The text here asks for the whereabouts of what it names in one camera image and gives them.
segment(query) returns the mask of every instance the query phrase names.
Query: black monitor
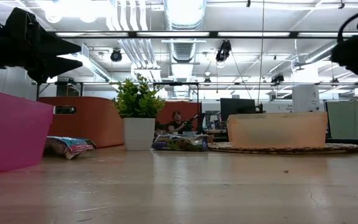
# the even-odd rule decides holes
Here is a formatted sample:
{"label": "black monitor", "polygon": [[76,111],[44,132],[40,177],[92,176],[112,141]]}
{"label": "black monitor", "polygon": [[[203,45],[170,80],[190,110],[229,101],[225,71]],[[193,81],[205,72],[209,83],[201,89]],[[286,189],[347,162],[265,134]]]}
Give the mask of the black monitor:
{"label": "black monitor", "polygon": [[221,98],[222,121],[227,121],[231,114],[254,114],[255,100]]}

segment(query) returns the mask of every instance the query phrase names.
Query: person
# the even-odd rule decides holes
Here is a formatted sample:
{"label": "person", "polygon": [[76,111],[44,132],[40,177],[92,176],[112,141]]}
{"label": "person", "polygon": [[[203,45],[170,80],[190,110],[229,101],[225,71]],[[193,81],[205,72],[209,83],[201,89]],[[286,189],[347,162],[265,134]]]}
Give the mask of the person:
{"label": "person", "polygon": [[183,134],[183,128],[185,127],[185,122],[181,119],[180,111],[175,111],[172,113],[173,121],[168,123],[168,132],[173,134],[177,132],[178,134]]}

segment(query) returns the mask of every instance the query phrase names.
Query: orange partition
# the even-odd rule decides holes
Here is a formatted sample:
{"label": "orange partition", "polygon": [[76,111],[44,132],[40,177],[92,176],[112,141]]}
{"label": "orange partition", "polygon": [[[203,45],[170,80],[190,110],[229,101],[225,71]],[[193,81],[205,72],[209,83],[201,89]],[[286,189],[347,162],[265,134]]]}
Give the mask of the orange partition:
{"label": "orange partition", "polygon": [[[177,101],[177,102],[165,102],[165,106],[158,114],[156,121],[160,124],[167,124],[173,120],[172,114],[175,111],[181,113],[183,121],[188,121],[190,118],[198,114],[198,109],[201,108],[201,103]],[[193,121],[193,130],[197,129],[198,120]]]}
{"label": "orange partition", "polygon": [[124,144],[124,127],[110,100],[98,97],[40,97],[39,102],[71,106],[74,114],[54,114],[49,136],[87,138],[97,147]]}

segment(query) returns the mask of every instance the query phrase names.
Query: ceiling light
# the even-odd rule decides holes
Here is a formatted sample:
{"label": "ceiling light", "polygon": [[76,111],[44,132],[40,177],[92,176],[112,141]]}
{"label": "ceiling light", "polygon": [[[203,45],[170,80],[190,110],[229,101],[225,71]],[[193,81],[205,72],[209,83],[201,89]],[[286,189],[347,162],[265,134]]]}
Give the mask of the ceiling light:
{"label": "ceiling light", "polygon": [[[352,37],[358,35],[358,32],[343,32],[343,37]],[[300,32],[298,37],[336,37],[338,36],[337,32]]]}
{"label": "ceiling light", "polygon": [[185,31],[168,31],[168,32],[137,32],[138,37],[207,37],[209,32],[185,32]]}
{"label": "ceiling light", "polygon": [[224,62],[216,62],[217,68],[224,68],[226,64]]}
{"label": "ceiling light", "polygon": [[289,32],[218,32],[218,37],[288,37]]}
{"label": "ceiling light", "polygon": [[205,44],[206,40],[161,40],[161,43],[163,44],[197,44],[197,43],[201,43],[201,44]]}
{"label": "ceiling light", "polygon": [[58,37],[63,38],[91,38],[91,37],[127,37],[127,32],[56,32]]}

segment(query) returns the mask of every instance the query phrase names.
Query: desk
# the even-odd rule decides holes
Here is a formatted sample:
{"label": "desk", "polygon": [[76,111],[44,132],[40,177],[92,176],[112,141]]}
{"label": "desk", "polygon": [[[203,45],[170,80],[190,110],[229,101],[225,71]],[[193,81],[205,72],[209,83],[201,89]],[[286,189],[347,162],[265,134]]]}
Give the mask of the desk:
{"label": "desk", "polygon": [[214,142],[228,141],[226,129],[209,129],[206,133],[214,137]]}

